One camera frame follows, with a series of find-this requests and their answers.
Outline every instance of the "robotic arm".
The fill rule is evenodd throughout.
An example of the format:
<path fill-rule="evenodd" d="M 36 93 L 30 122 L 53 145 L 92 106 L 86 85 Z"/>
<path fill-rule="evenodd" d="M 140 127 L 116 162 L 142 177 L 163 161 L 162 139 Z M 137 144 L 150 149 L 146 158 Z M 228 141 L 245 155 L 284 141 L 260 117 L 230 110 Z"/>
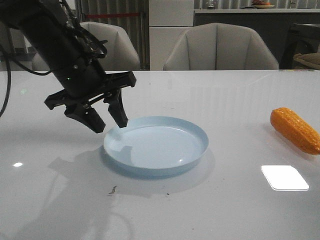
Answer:
<path fill-rule="evenodd" d="M 117 125 L 127 126 L 121 89 L 134 87 L 136 78 L 131 71 L 105 73 L 98 58 L 107 50 L 80 26 L 66 0 L 0 0 L 0 21 L 21 30 L 63 86 L 44 101 L 50 110 L 65 105 L 68 118 L 101 133 L 105 123 L 91 106 L 103 99 Z"/>

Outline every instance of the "white cabinet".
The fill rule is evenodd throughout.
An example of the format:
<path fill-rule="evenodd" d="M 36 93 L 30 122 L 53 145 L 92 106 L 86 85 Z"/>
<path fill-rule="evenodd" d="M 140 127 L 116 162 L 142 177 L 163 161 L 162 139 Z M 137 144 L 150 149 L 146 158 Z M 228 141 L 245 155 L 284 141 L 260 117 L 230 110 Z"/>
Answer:
<path fill-rule="evenodd" d="M 71 9 L 76 9 L 75 0 L 66 0 L 66 3 Z"/>
<path fill-rule="evenodd" d="M 194 0 L 149 0 L 150 70 L 162 70 L 178 36 L 194 24 Z"/>

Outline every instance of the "table surface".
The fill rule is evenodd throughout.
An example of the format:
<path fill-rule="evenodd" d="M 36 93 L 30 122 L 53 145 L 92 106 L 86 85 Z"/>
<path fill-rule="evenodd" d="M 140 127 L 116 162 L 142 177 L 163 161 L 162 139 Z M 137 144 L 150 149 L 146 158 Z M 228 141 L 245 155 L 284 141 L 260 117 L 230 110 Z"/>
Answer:
<path fill-rule="evenodd" d="M 270 125 L 279 107 L 320 131 L 319 71 L 136 71 L 129 119 L 170 116 L 200 126 L 209 146 L 183 174 L 145 179 L 110 164 L 103 133 L 49 110 L 53 75 L 13 72 L 0 119 L 1 240 L 318 240 L 320 159 Z M 0 101 L 6 74 L 0 72 Z M 20 167 L 13 164 L 22 163 Z M 294 167 L 308 190 L 274 190 L 262 166 Z"/>

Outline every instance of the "gray chair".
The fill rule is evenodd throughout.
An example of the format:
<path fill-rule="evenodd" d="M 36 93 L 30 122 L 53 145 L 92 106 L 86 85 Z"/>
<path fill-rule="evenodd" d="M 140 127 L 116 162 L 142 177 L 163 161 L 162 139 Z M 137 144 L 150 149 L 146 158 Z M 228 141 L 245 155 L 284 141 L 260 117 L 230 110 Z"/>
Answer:
<path fill-rule="evenodd" d="M 80 25 L 93 34 L 99 41 L 107 40 L 105 58 L 99 59 L 105 71 L 140 70 L 139 56 L 132 45 L 126 31 L 119 26 L 87 21 Z M 34 71 L 48 71 L 48 65 L 36 54 L 32 60 Z"/>
<path fill-rule="evenodd" d="M 277 70 L 279 64 L 251 28 L 224 23 L 184 31 L 163 70 Z"/>

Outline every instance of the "debris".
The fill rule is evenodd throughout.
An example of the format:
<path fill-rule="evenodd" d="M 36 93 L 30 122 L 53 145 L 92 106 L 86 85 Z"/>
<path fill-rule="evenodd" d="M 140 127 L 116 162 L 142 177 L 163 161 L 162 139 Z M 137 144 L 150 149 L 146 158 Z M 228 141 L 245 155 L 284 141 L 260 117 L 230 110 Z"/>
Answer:
<path fill-rule="evenodd" d="M 114 194 L 114 193 L 116 192 L 116 187 L 117 187 L 117 186 L 114 186 L 114 187 L 112 188 L 112 191 L 109 192 L 108 194 Z"/>

